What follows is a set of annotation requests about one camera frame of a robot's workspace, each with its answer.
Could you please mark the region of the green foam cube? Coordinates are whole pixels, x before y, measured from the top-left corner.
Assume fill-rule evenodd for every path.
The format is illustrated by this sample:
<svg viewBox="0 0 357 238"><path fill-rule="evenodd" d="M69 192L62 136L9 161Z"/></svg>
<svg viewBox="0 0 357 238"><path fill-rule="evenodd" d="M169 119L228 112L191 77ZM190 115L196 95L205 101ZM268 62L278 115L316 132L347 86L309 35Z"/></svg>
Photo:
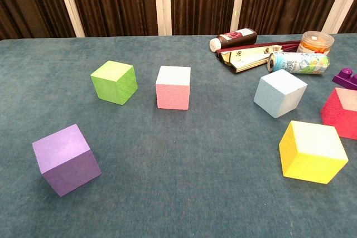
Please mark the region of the green foam cube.
<svg viewBox="0 0 357 238"><path fill-rule="evenodd" d="M137 91L138 84L134 66L116 61L107 61L91 75L99 99L124 105Z"/></svg>

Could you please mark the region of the light blue foam cube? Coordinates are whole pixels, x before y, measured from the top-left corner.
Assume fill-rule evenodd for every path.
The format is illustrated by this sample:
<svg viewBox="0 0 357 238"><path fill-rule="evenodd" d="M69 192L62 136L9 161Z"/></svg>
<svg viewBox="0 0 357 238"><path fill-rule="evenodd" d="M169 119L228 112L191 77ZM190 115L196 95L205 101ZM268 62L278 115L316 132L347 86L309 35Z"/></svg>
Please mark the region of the light blue foam cube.
<svg viewBox="0 0 357 238"><path fill-rule="evenodd" d="M278 118L297 108L307 84L285 70L262 76L254 102L273 118Z"/></svg>

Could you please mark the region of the red foam cube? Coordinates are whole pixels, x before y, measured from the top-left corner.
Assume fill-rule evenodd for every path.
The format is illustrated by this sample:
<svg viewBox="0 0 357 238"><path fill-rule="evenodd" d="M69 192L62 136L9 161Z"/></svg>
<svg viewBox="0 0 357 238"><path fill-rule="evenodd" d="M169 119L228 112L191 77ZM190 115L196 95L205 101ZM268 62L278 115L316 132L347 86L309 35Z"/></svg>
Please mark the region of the red foam cube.
<svg viewBox="0 0 357 238"><path fill-rule="evenodd" d="M357 90L334 88L321 109L322 122L340 137L357 140Z"/></svg>

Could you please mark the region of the pink foam cube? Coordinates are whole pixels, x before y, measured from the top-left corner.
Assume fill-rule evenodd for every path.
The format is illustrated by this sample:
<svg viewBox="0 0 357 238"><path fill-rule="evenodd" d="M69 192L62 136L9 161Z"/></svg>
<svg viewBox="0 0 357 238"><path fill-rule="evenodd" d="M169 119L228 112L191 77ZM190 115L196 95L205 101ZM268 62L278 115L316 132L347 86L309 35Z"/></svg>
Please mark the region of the pink foam cube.
<svg viewBox="0 0 357 238"><path fill-rule="evenodd" d="M191 67L161 66L156 80L157 107L188 110Z"/></svg>

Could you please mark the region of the teal table cloth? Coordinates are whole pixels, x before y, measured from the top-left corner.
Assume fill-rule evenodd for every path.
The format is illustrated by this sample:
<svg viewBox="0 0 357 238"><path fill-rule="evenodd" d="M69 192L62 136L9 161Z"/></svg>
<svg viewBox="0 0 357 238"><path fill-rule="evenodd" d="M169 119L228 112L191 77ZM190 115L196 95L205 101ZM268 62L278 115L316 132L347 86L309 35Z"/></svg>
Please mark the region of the teal table cloth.
<svg viewBox="0 0 357 238"><path fill-rule="evenodd" d="M357 33L334 39L277 119L253 100L267 68L232 73L209 36L0 41L0 238L357 238L357 141L342 139L349 161L328 184L284 177L278 148L291 120L321 123L341 68L357 72ZM107 61L134 66L124 105L95 91ZM161 66L191 67L188 110L157 107ZM72 124L102 174L59 197L32 143Z"/></svg>

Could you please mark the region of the dark red folding fan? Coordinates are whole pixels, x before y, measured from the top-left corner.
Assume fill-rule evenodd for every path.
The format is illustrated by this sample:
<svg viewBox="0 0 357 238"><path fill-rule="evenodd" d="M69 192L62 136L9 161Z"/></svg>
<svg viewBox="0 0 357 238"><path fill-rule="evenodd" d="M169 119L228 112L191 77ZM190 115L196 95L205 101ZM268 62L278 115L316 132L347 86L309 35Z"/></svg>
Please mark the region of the dark red folding fan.
<svg viewBox="0 0 357 238"><path fill-rule="evenodd" d="M266 64L274 52L296 52L299 44L299 40L256 43L217 50L216 55L233 73L239 73Z"/></svg>

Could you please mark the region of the dark juice bottle white cap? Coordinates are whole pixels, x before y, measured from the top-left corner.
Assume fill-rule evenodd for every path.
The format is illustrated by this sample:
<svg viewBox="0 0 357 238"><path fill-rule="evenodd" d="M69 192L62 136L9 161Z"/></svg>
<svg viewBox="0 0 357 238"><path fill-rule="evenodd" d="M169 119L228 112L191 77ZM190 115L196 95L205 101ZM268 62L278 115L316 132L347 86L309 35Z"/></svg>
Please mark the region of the dark juice bottle white cap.
<svg viewBox="0 0 357 238"><path fill-rule="evenodd" d="M250 28L243 28L220 34L216 38L211 39L209 42L209 48L212 52L216 52L217 50L224 48L252 45L256 42L257 36L258 34L254 30Z"/></svg>

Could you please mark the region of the printed light blue drink can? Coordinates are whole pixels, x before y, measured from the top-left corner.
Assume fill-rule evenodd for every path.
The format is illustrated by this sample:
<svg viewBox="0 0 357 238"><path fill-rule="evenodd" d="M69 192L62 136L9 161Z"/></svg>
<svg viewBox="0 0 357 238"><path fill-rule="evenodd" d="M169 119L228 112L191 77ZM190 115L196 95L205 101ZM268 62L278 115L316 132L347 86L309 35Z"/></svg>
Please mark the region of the printed light blue drink can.
<svg viewBox="0 0 357 238"><path fill-rule="evenodd" d="M269 72L285 70L292 74L323 74L330 65L329 58L320 53L274 52L267 62Z"/></svg>

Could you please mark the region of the purple foam cube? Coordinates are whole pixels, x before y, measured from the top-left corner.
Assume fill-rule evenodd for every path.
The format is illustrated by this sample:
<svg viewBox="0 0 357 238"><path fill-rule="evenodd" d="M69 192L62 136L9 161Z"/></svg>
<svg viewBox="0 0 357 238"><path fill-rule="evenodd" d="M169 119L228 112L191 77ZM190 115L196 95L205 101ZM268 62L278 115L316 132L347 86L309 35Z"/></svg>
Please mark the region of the purple foam cube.
<svg viewBox="0 0 357 238"><path fill-rule="evenodd" d="M77 124L32 143L41 175L64 196L102 174Z"/></svg>

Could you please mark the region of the yellow foam cube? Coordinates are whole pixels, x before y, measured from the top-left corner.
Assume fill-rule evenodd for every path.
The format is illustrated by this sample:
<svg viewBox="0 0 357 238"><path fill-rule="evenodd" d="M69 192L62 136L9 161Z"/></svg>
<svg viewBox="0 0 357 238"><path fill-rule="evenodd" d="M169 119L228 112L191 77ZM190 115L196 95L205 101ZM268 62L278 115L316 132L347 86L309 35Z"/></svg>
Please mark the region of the yellow foam cube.
<svg viewBox="0 0 357 238"><path fill-rule="evenodd" d="M349 161L333 126L290 121L280 143L285 177L328 184Z"/></svg>

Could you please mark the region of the clear jar orange contents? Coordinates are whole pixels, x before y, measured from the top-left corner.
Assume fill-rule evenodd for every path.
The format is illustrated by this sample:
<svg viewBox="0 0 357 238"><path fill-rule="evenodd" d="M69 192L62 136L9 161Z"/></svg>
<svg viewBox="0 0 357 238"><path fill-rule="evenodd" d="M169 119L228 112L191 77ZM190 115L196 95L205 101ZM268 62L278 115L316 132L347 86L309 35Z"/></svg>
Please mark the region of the clear jar orange contents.
<svg viewBox="0 0 357 238"><path fill-rule="evenodd" d="M307 31L302 35L297 52L328 55L334 41L334 38L329 34L319 31Z"/></svg>

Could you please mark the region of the purple toy brick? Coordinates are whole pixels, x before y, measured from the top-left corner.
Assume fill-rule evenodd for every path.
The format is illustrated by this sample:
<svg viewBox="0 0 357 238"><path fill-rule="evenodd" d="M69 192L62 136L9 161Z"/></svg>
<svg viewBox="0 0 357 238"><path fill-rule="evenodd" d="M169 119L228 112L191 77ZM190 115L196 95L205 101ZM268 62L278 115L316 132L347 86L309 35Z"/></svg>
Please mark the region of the purple toy brick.
<svg viewBox="0 0 357 238"><path fill-rule="evenodd" d="M340 72L333 77L332 81L346 89L357 90L357 72L353 74L351 68L342 68Z"/></svg>

